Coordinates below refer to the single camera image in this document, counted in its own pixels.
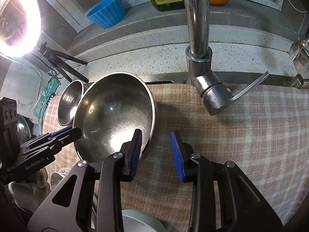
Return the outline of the left gloved hand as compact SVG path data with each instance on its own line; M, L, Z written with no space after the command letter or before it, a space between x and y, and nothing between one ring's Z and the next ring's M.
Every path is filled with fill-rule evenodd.
M58 172L48 174L43 168L32 175L29 182L11 182L8 190L17 208L26 215L32 215L70 170L61 168Z

